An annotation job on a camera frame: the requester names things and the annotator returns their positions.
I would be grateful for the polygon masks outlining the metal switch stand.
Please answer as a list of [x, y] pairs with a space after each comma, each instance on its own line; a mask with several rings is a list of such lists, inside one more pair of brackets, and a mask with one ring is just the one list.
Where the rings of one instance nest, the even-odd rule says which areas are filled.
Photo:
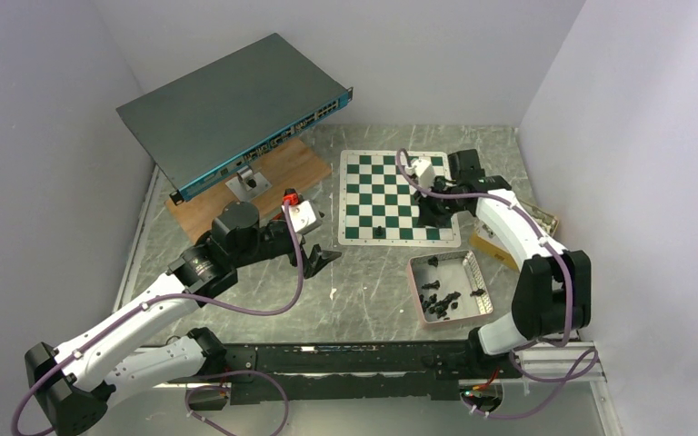
[[251, 202], [268, 191], [272, 185], [262, 173], [245, 166], [225, 182], [226, 187], [240, 202]]

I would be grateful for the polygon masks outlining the wooden board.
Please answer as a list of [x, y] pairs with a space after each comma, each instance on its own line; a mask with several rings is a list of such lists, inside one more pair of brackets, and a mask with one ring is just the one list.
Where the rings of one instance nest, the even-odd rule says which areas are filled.
[[281, 211], [286, 189], [304, 195], [331, 172], [330, 165], [312, 148], [292, 139], [195, 198], [178, 205], [168, 199], [165, 206], [188, 239], [195, 242], [229, 203], [250, 202], [265, 218]]

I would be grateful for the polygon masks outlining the green white chess board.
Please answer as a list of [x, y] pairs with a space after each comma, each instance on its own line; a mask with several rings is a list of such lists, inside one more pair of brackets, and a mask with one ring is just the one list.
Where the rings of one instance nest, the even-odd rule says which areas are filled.
[[[456, 217], [450, 227], [418, 224], [415, 193], [397, 171], [393, 151], [342, 151], [338, 242], [346, 246], [459, 247], [462, 238]], [[379, 225], [385, 228], [384, 239], [373, 236]]]

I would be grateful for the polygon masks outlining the grey network switch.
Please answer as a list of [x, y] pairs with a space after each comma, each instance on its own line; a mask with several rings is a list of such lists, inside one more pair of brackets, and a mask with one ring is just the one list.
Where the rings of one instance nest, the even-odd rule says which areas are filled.
[[353, 93], [272, 33], [116, 111], [178, 205], [343, 109]]

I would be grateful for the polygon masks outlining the black chess pieces pile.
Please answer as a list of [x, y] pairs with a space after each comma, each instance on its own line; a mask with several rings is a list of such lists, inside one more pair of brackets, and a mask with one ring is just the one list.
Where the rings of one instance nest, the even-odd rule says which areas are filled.
[[447, 292], [439, 281], [426, 282], [418, 291], [420, 308], [426, 322], [455, 321], [484, 316], [494, 310], [488, 292], [470, 288], [466, 292]]

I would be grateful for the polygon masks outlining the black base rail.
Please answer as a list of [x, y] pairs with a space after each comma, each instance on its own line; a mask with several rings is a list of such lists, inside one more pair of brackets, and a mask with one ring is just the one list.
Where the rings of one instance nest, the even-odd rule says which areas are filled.
[[482, 380], [520, 379], [506, 356], [478, 360], [466, 340], [228, 343], [225, 363], [184, 382], [224, 382], [233, 405], [424, 397], [456, 401]]

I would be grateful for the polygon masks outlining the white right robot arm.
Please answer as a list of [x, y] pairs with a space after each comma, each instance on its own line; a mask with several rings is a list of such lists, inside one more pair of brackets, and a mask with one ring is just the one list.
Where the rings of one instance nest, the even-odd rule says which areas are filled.
[[582, 250], [558, 243], [520, 203], [500, 175], [485, 173], [475, 150], [449, 154], [455, 173], [437, 175], [424, 158], [404, 159], [400, 173], [414, 188], [419, 222], [436, 226], [468, 212], [485, 223], [519, 269], [510, 311], [474, 329], [474, 344], [464, 353], [466, 369], [476, 377], [495, 370], [500, 355], [558, 334], [565, 345], [572, 331], [592, 319], [592, 263]]

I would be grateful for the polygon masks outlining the pink metal tray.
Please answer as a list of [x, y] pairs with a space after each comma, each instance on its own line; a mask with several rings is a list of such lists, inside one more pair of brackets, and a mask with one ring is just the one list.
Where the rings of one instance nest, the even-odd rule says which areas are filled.
[[[427, 259], [436, 256], [439, 265], [432, 267], [427, 264]], [[416, 303], [415, 312], [420, 326], [424, 329], [435, 329], [446, 326], [462, 325], [486, 319], [489, 315], [475, 316], [455, 321], [426, 322], [422, 314], [418, 299], [418, 291], [426, 282], [439, 281], [441, 288], [447, 292], [466, 292], [470, 288], [483, 288], [487, 292], [482, 271], [473, 252], [469, 250], [451, 251], [444, 253], [417, 256], [409, 260], [407, 264], [409, 289]]]

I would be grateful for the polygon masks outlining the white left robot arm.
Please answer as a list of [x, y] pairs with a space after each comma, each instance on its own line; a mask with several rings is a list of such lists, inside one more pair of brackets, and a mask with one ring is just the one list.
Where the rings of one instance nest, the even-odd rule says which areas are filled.
[[304, 248], [304, 236], [323, 216], [297, 194], [261, 223], [251, 203], [229, 203], [210, 229], [170, 263], [138, 297], [72, 340], [38, 343], [25, 354], [35, 400], [58, 435], [79, 435], [117, 403], [178, 379], [210, 382], [224, 376], [227, 350], [206, 327], [194, 328], [162, 347], [142, 352], [145, 341], [167, 325], [207, 306], [235, 286], [240, 268], [285, 256], [300, 280], [320, 272], [338, 253]]

